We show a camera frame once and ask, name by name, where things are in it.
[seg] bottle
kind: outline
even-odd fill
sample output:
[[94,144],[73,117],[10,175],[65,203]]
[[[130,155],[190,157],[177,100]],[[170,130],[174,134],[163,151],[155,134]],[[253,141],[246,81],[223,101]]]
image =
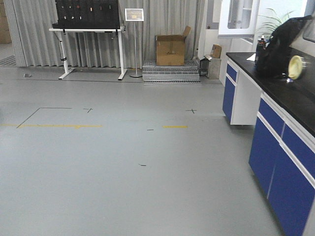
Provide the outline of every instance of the bottle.
[[265,37],[262,35],[261,38],[257,42],[255,64],[257,63],[259,59],[260,53],[265,49],[266,49],[266,41],[265,41]]

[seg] black panel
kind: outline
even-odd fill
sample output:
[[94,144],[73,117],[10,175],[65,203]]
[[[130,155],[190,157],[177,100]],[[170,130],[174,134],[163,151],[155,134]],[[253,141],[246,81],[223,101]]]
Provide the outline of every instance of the black panel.
[[118,0],[56,0],[59,29],[119,29]]

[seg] metal pole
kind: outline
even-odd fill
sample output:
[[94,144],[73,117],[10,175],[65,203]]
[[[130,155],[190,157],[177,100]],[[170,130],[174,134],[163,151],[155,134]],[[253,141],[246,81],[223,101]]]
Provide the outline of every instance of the metal pole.
[[138,75],[138,53],[137,53],[137,33],[136,33],[136,22],[133,22],[134,24],[134,51],[135,51],[135,57],[136,57],[136,73],[134,75],[130,75],[130,77],[139,78],[142,77],[142,75]]

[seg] table leg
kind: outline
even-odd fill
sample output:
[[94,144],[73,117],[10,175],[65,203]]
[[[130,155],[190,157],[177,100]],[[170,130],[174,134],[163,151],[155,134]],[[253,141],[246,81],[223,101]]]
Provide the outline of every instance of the table leg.
[[118,31],[118,44],[119,44],[119,54],[120,54],[120,65],[121,65],[121,74],[118,80],[123,80],[127,69],[124,68],[124,51],[123,51],[123,41],[122,41],[122,31]]
[[68,68],[68,61],[67,61],[67,57],[65,55],[65,49],[64,49],[64,45],[63,45],[63,34],[61,32],[59,32],[60,34],[60,46],[61,46],[61,50],[62,50],[62,56],[63,56],[63,67],[64,67],[64,74],[61,75],[59,77],[60,80],[64,79],[67,75],[69,75],[71,72],[74,71],[74,69],[69,69]]

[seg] small box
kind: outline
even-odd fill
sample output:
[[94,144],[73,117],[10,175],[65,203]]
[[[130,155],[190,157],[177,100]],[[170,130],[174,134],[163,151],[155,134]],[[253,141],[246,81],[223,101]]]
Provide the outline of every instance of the small box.
[[185,64],[185,39],[190,32],[186,26],[183,34],[157,35],[157,66],[180,66]]
[[222,47],[220,45],[214,44],[212,46],[212,50],[211,50],[210,55],[213,58],[220,58],[221,57],[221,51],[222,51]]
[[9,30],[8,20],[6,16],[0,17],[0,30]]
[[4,3],[0,3],[0,17],[6,16]]
[[10,31],[0,30],[0,43],[11,43]]

